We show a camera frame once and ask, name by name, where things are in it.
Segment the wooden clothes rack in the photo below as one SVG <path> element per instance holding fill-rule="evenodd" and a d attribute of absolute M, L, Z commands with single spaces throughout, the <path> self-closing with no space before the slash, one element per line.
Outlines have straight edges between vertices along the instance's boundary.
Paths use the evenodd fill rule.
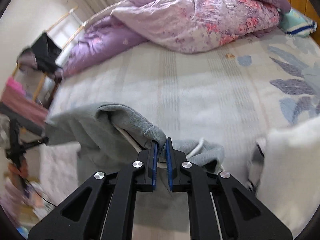
<path fill-rule="evenodd" d="M 35 11 L 35 19 L 30 21 L 30 33 L 27 40 L 33 43 L 43 32 L 60 47 L 66 48 L 67 41 L 80 28 L 80 21 L 76 14 L 70 14 L 68 8 L 50 7 Z M 42 72 L 35 72 L 30 76 L 30 92 L 36 95 L 39 100 L 52 94 L 56 82 L 50 75 L 45 76 Z"/>

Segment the pink red fabric pile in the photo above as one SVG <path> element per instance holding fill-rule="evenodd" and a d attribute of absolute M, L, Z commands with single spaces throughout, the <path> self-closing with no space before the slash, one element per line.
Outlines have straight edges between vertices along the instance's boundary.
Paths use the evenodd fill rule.
<path fill-rule="evenodd" d="M 7 79 L 5 89 L 1 96 L 1 103 L 8 107 L 9 111 L 31 121 L 37 126 L 43 127 L 48 110 L 42 105 L 27 98 L 27 93 L 21 83 L 13 77 Z"/>

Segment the folded white garment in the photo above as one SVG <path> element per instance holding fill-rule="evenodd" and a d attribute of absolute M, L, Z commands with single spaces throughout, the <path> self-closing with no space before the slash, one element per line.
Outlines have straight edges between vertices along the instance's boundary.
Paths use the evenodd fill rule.
<path fill-rule="evenodd" d="M 258 138 L 246 187 L 303 238 L 319 209 L 319 117 Z"/>

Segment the black garment on rack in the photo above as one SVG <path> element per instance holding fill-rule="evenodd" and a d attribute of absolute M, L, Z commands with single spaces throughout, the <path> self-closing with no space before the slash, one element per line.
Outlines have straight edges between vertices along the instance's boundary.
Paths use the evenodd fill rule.
<path fill-rule="evenodd" d="M 62 49 L 48 36 L 46 32 L 31 45 L 36 60 L 37 69 L 48 74 L 54 74 L 60 66 L 55 61 Z"/>

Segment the floral bed sheet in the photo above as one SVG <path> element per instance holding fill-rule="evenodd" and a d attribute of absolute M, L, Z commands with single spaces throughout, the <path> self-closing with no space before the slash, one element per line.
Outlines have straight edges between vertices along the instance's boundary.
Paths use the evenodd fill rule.
<path fill-rule="evenodd" d="M 65 80 L 51 114 L 90 103 L 128 105 L 175 140 L 206 139 L 246 183 L 258 137 L 319 114 L 319 45 L 276 29 L 185 55 L 150 42 Z"/>

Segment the purple floral quilt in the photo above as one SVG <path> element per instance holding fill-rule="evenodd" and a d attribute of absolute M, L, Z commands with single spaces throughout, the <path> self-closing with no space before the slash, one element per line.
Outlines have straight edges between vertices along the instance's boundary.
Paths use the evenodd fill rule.
<path fill-rule="evenodd" d="M 146 41 L 185 54 L 210 51 L 273 30 L 290 10 L 288 0 L 124 0 L 86 21 L 63 77 Z"/>

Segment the teal striped pillow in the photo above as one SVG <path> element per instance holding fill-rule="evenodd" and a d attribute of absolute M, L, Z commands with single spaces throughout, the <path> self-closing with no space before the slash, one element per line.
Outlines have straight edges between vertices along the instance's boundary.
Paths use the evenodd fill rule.
<path fill-rule="evenodd" d="M 282 16 L 279 28 L 287 35 L 308 37 L 316 32 L 317 22 L 292 8 Z"/>

